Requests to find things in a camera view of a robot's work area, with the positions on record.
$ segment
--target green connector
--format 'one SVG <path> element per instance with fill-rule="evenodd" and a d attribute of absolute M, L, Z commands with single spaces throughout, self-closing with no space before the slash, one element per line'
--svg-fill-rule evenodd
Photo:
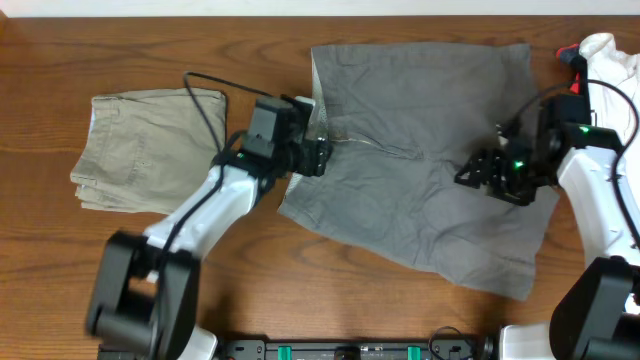
<path fill-rule="evenodd" d="M 291 360 L 291 346 L 280 346 L 278 348 L 278 360 Z"/>
<path fill-rule="evenodd" d="M 407 360 L 420 360 L 420 347 L 418 346 L 409 346 L 407 349 L 409 356 Z"/>

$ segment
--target wall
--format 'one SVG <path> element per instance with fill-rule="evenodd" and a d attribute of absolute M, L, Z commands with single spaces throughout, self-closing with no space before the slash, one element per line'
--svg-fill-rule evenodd
<path fill-rule="evenodd" d="M 627 15 L 640 0 L 0 0 L 8 17 Z"/>

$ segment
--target white cloth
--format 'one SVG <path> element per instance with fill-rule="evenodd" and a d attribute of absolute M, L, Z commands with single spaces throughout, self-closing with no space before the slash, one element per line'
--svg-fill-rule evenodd
<path fill-rule="evenodd" d="M 616 49 L 612 34 L 594 34 L 580 44 L 580 55 L 587 59 L 588 77 L 616 86 L 627 94 L 636 108 L 640 108 L 639 55 L 629 55 Z M 595 115 L 594 126 L 613 129 L 623 144 L 627 143 L 635 127 L 633 112 L 618 94 L 597 84 L 589 84 L 589 100 Z M 640 204 L 640 141 L 637 137 L 625 153 L 629 186 Z"/>

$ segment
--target black mount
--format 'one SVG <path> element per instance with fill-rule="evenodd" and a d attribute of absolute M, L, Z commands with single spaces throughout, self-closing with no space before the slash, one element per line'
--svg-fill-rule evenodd
<path fill-rule="evenodd" d="M 596 258 L 556 307 L 549 340 L 559 360 L 640 359 L 640 317 L 625 302 L 640 295 L 640 268 Z"/>
<path fill-rule="evenodd" d="M 576 56 L 571 65 L 580 78 L 587 78 L 583 57 Z M 580 86 L 576 95 L 561 94 L 542 101 L 534 140 L 520 133 L 520 119 L 498 124 L 504 145 L 474 153 L 454 182 L 475 189 L 484 185 L 491 197 L 529 205 L 539 187 L 558 184 L 556 173 L 571 148 L 594 146 L 620 151 L 615 130 L 590 125 L 589 107 L 587 86 Z"/>
<path fill-rule="evenodd" d="M 331 155 L 328 139 L 307 139 L 311 104 L 283 95 L 256 100 L 249 130 L 239 151 L 226 148 L 214 158 L 249 172 L 260 182 L 259 197 L 289 172 L 322 176 Z"/>
<path fill-rule="evenodd" d="M 102 256 L 86 330 L 136 354 L 177 359 L 187 345 L 198 300 L 200 260 L 187 252 L 168 253 L 148 246 L 147 238 L 116 232 Z M 151 271 L 163 273 L 155 296 L 130 289 L 130 281 Z"/>

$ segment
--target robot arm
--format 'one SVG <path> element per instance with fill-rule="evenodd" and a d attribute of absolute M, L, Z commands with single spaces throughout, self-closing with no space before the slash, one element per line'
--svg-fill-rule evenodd
<path fill-rule="evenodd" d="M 200 263 L 227 229 L 247 214 L 288 172 L 324 173 L 331 148 L 308 139 L 314 102 L 262 97 L 242 146 L 225 146 L 204 184 L 174 213 L 141 236 L 117 232 L 107 242 L 86 328 L 147 359 L 209 360 L 216 337 L 195 326 Z M 130 280 L 156 283 L 155 296 L 130 288 Z"/>
<path fill-rule="evenodd" d="M 596 83 L 633 107 L 618 89 Z M 520 136 L 516 119 L 499 128 L 500 148 L 480 150 L 456 174 L 459 184 L 486 185 L 489 196 L 521 206 L 535 200 L 538 187 L 559 184 L 571 201 L 582 237 L 586 271 L 550 323 L 502 329 L 501 360 L 640 359 L 640 317 L 625 309 L 627 303 L 640 301 L 640 239 L 635 231 L 640 212 L 622 158 L 628 144 L 622 146 L 613 130 L 590 126 L 584 88 L 580 96 L 557 95 L 542 102 L 535 147 Z"/>
<path fill-rule="evenodd" d="M 611 186 L 611 164 L 616 153 L 611 149 L 587 146 L 572 148 L 558 169 L 558 182 L 565 190 L 578 223 L 588 266 L 599 256 L 624 258 L 640 266 L 640 251 L 627 226 Z M 638 206 L 633 199 L 620 161 L 617 179 L 624 202 L 636 224 L 640 223 Z"/>

